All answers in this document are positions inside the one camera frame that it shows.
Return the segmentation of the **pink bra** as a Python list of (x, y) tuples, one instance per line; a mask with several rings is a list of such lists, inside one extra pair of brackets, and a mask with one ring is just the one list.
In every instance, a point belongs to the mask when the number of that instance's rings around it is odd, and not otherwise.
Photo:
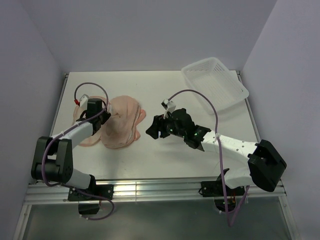
[(100, 140), (108, 149), (128, 147), (136, 137), (135, 124), (141, 113), (138, 101), (130, 96), (110, 100), (111, 116), (101, 126)]

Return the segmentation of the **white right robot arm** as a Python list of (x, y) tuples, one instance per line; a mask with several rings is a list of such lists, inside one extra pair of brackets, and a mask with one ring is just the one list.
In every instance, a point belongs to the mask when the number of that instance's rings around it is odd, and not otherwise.
[(224, 169), (216, 183), (216, 189), (222, 195), (249, 185), (273, 192), (287, 168), (287, 163), (271, 142), (264, 139), (249, 142), (215, 133), (210, 128), (195, 124), (184, 108), (168, 116), (154, 116), (145, 132), (155, 140), (170, 135), (180, 137), (192, 149), (217, 153), (242, 163), (243, 167)]

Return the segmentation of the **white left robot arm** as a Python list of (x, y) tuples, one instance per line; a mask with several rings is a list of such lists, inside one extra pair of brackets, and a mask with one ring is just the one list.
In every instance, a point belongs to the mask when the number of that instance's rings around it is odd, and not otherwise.
[(111, 114), (102, 99), (91, 98), (86, 105), (86, 110), (70, 128), (55, 136), (42, 136), (37, 140), (31, 177), (49, 187), (65, 185), (79, 189), (82, 197), (91, 200), (98, 193), (96, 179), (74, 168), (73, 149), (96, 135)]

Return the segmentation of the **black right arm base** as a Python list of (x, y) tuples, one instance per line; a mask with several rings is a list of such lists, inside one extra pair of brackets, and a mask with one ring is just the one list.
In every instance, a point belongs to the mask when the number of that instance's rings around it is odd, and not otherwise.
[[(245, 193), (245, 188), (243, 186), (231, 189), (228, 186), (225, 187), (226, 195), (228, 197), (236, 197), (242, 196)], [(216, 180), (211, 181), (202, 181), (200, 183), (200, 189), (198, 193), (203, 197), (223, 197), (223, 185), (222, 185), (222, 177), (218, 176)]]

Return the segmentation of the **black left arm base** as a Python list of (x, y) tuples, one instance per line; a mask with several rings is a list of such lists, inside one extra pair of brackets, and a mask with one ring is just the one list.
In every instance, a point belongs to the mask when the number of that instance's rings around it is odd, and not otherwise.
[(67, 201), (78, 202), (78, 213), (81, 217), (92, 221), (100, 220), (102, 216), (94, 218), (94, 215), (98, 214), (103, 201), (111, 204), (111, 210), (104, 218), (111, 216), (115, 210), (115, 204), (112, 202), (113, 193), (113, 184), (98, 184), (92, 189), (70, 188)]

